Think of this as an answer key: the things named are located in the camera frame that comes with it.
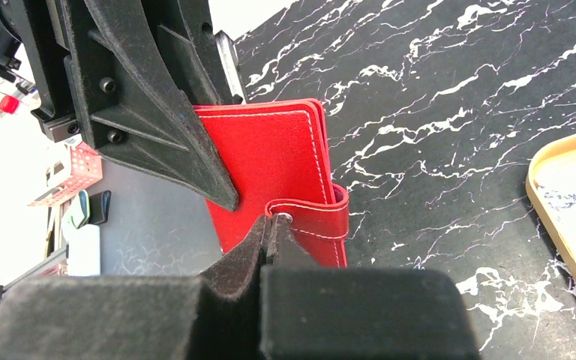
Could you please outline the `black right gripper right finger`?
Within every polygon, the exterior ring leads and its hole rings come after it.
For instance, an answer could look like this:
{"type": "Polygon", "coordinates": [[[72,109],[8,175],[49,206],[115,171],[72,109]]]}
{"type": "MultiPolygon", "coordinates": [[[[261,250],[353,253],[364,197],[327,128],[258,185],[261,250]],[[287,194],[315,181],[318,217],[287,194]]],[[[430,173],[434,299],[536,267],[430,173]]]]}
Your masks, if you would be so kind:
{"type": "Polygon", "coordinates": [[[327,268],[276,214],[260,278],[265,359],[479,359],[452,279],[437,270],[327,268]]]}

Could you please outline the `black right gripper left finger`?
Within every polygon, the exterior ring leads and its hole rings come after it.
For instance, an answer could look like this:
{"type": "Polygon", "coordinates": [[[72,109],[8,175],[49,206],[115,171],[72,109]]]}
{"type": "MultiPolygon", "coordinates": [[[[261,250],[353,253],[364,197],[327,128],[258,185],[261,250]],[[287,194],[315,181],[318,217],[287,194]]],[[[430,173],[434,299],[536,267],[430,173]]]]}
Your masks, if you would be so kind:
{"type": "Polygon", "coordinates": [[[256,359],[267,218],[188,277],[35,277],[0,301],[0,359],[256,359]]]}

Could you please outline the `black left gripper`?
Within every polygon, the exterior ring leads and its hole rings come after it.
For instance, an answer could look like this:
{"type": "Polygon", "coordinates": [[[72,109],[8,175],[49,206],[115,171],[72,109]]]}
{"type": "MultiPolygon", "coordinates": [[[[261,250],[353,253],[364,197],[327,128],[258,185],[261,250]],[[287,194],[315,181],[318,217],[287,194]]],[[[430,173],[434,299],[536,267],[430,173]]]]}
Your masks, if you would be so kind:
{"type": "Polygon", "coordinates": [[[167,70],[142,1],[0,1],[0,79],[32,84],[31,114],[54,143],[81,131],[108,161],[236,208],[238,192],[197,105],[167,70]]]}

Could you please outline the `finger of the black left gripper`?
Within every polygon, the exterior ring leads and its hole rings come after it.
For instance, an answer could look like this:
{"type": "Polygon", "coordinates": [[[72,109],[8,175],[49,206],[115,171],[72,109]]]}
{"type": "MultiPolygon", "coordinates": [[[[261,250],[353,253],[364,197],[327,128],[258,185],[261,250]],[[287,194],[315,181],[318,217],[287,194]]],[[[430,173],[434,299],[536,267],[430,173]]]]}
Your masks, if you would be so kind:
{"type": "Polygon", "coordinates": [[[144,0],[145,17],[178,89],[193,105],[227,105],[227,82],[207,0],[144,0]]]}

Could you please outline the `red leather card holder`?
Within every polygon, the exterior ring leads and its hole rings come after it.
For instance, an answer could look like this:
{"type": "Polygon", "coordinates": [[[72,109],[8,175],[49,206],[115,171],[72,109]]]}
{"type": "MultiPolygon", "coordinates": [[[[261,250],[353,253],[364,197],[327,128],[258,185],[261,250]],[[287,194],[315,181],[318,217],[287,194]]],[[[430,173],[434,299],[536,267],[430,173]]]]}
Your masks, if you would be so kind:
{"type": "Polygon", "coordinates": [[[313,98],[196,106],[239,203],[208,201],[221,250],[230,252],[255,220],[285,213],[297,242],[322,266],[345,268],[350,197],[332,180],[323,105],[313,98]]]}

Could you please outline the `red perforated basket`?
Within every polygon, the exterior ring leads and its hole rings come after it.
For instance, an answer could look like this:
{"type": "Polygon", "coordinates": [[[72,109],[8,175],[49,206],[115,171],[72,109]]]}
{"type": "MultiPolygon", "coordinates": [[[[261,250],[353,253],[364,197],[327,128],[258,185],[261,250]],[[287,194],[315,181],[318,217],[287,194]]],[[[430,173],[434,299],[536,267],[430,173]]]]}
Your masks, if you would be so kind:
{"type": "Polygon", "coordinates": [[[56,143],[49,153],[43,182],[28,206],[59,206],[103,177],[102,157],[85,142],[56,143]]]}

